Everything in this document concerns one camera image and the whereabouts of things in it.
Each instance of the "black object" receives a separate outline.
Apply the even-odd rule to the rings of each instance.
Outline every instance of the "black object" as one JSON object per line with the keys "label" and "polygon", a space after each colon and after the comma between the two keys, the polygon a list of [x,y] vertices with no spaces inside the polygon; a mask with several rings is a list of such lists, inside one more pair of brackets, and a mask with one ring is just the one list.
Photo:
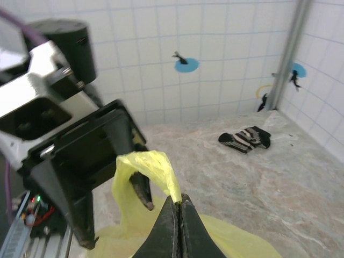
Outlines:
{"label": "black object", "polygon": [[[41,210],[38,210],[38,215],[41,217],[44,216],[41,213]],[[30,232],[30,238],[43,238],[53,234],[64,235],[67,228],[67,222],[63,219],[63,215],[60,211],[55,210],[49,218],[45,220],[45,223],[38,224],[34,226]]]}
{"label": "black object", "polygon": [[182,65],[187,65],[188,62],[185,58],[181,57],[178,53],[178,51],[174,52],[174,55],[172,56],[173,58],[179,58],[179,62],[182,64]]}
{"label": "black object", "polygon": [[26,58],[23,63],[20,63],[16,66],[3,70],[4,73],[2,77],[0,77],[0,87],[6,83],[8,83],[8,79],[11,80],[19,77],[20,75],[26,74],[28,70],[28,66],[30,65],[30,58]]}
{"label": "black object", "polygon": [[78,94],[84,86],[83,82],[77,80],[68,67],[62,67],[47,75],[45,81],[63,99],[69,99],[71,96]]}
{"label": "black object", "polygon": [[146,241],[133,258],[225,258],[210,238],[190,197],[181,203],[167,197]]}
{"label": "black object", "polygon": [[[147,151],[145,144],[127,108],[115,100],[30,149],[18,172],[25,188],[63,214],[79,244],[93,249],[91,191],[113,177],[117,155]],[[42,156],[47,148],[53,151]],[[152,209],[148,177],[136,172],[130,181],[142,203]]]}
{"label": "black object", "polygon": [[[46,19],[29,23],[39,33],[54,42],[66,57],[75,77],[85,84],[96,78],[88,25],[80,20]],[[34,44],[25,36],[28,51]]]}
{"label": "black object", "polygon": [[49,98],[36,98],[0,119],[0,130],[23,140],[35,140],[71,119]]}
{"label": "black object", "polygon": [[296,70],[293,70],[292,71],[292,77],[290,78],[289,82],[293,82],[293,84],[295,85],[295,88],[297,91],[299,91],[299,88],[301,88],[300,85],[297,84],[297,76],[298,76],[298,73]]}
{"label": "black object", "polygon": [[260,106],[258,107],[258,111],[257,112],[260,112],[264,109],[266,103],[267,103],[267,99],[268,99],[268,94],[265,93],[264,96],[262,97],[262,104],[260,104]]}
{"label": "black object", "polygon": [[87,96],[89,96],[90,99],[92,99],[92,101],[99,108],[101,108],[104,105],[103,100],[100,98],[98,91],[93,84],[91,83],[86,84],[82,90],[86,93]]}
{"label": "black object", "polygon": [[223,133],[218,141],[229,148],[247,154],[256,147],[267,149],[270,147],[271,134],[257,126],[248,127],[239,133]]}

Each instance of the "gray pole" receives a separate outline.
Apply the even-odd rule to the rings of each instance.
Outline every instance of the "gray pole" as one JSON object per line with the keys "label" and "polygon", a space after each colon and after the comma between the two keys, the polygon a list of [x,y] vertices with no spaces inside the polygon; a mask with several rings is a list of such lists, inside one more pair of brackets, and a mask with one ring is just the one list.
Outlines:
{"label": "gray pole", "polygon": [[278,72],[271,93],[268,96],[266,109],[278,108],[284,93],[286,82],[289,80],[292,63],[302,38],[303,30],[311,10],[313,0],[298,0],[295,15],[290,27],[289,36],[285,45],[282,61],[279,64]]}

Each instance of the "striped sock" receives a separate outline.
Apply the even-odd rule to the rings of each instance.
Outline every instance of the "striped sock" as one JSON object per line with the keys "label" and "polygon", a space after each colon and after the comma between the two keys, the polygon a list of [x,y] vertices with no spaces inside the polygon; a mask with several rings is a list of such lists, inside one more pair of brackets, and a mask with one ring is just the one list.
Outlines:
{"label": "striped sock", "polygon": [[219,142],[230,148],[247,154],[256,147],[267,149],[270,147],[271,134],[257,126],[248,127],[236,134],[223,133]]}
{"label": "striped sock", "polygon": [[242,154],[247,154],[255,148],[242,132],[236,134],[223,133],[219,137],[219,142],[240,151]]}

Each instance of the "yellow tape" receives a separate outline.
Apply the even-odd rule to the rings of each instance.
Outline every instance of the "yellow tape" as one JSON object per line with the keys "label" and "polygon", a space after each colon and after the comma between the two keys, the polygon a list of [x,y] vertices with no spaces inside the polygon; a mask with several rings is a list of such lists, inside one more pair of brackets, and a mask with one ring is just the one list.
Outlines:
{"label": "yellow tape", "polygon": [[259,92],[261,91],[261,89],[268,88],[268,87],[272,87],[272,85],[260,86],[260,87],[257,89],[257,91],[256,91],[256,97],[257,97],[257,98],[262,98],[261,96],[259,96]]}

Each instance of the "plastic bag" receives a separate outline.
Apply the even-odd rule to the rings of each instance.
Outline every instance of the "plastic bag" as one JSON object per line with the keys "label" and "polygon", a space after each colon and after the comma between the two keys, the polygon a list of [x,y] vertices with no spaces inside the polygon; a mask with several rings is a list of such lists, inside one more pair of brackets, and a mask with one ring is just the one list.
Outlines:
{"label": "plastic bag", "polygon": [[[142,205],[129,182],[136,171],[149,177],[166,195],[171,195],[174,202],[181,201],[180,187],[165,153],[133,152],[118,156],[112,194],[120,208],[121,221],[119,225],[97,232],[99,240],[96,248],[88,251],[88,258],[132,257],[151,232],[164,200],[153,196],[153,211]],[[207,215],[200,217],[210,237],[226,257],[282,258],[271,244],[259,236]]]}

